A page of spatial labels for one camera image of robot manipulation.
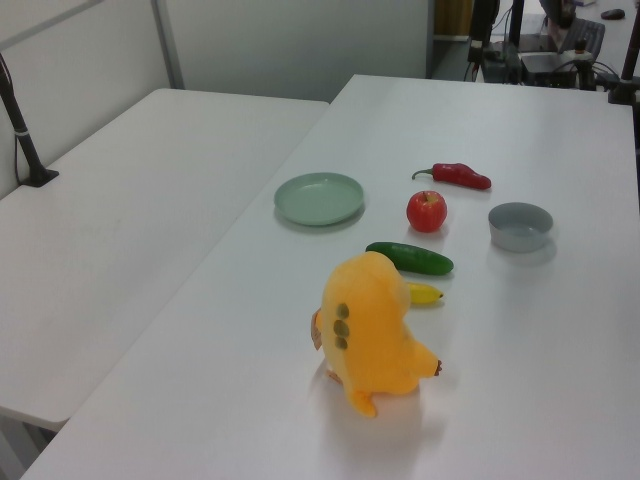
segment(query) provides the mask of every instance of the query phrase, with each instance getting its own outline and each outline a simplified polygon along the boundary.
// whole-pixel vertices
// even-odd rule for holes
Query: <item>plush toy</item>
[[[347,260],[327,281],[312,337],[333,369],[329,376],[362,415],[376,416],[373,393],[409,393],[420,378],[440,373],[442,363],[404,324],[410,305],[409,286],[377,252]]]

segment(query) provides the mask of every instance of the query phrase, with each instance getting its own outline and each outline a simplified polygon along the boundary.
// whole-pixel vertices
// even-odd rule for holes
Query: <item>cucumber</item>
[[[367,252],[378,252],[393,262],[398,270],[425,275],[446,275],[453,270],[453,262],[444,255],[413,245],[394,242],[376,242]]]

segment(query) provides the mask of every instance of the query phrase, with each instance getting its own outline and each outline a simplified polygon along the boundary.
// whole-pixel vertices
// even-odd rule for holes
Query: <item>banana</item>
[[[431,285],[426,283],[407,282],[409,291],[411,292],[411,303],[414,305],[427,305],[437,302],[442,298],[443,293]]]

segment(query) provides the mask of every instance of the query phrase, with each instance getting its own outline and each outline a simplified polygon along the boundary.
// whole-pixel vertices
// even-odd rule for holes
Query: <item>red apple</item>
[[[418,192],[409,200],[407,218],[417,231],[435,232],[447,218],[447,204],[438,192]]]

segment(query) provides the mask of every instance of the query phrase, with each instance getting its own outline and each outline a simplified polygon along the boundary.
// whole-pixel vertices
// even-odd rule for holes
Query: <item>bowl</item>
[[[511,252],[533,252],[549,240],[553,218],[530,203],[503,203],[489,212],[491,240]]]

